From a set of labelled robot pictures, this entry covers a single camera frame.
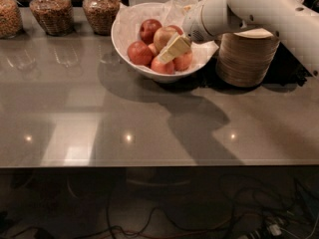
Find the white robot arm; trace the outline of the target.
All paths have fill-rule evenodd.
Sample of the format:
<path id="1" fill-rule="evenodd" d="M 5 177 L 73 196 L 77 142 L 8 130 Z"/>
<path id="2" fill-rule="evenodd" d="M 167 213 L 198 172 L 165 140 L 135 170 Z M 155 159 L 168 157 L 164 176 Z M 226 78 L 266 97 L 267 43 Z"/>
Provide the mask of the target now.
<path id="1" fill-rule="evenodd" d="M 319 74 L 319 13 L 297 0 L 202 0 L 159 52 L 163 63 L 224 33 L 263 28 L 275 35 L 313 77 Z"/>

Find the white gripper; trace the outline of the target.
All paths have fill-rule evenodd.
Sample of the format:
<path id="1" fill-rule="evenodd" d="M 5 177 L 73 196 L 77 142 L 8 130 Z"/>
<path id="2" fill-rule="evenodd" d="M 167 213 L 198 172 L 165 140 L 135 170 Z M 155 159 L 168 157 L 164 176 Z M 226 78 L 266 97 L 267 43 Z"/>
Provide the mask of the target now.
<path id="1" fill-rule="evenodd" d="M 196 44 L 216 40 L 224 33 L 237 33 L 247 28 L 246 23 L 228 7 L 227 0 L 201 0 L 190 7 L 182 22 L 185 36 L 176 32 L 158 54 L 166 64 L 188 52 L 191 39 Z"/>

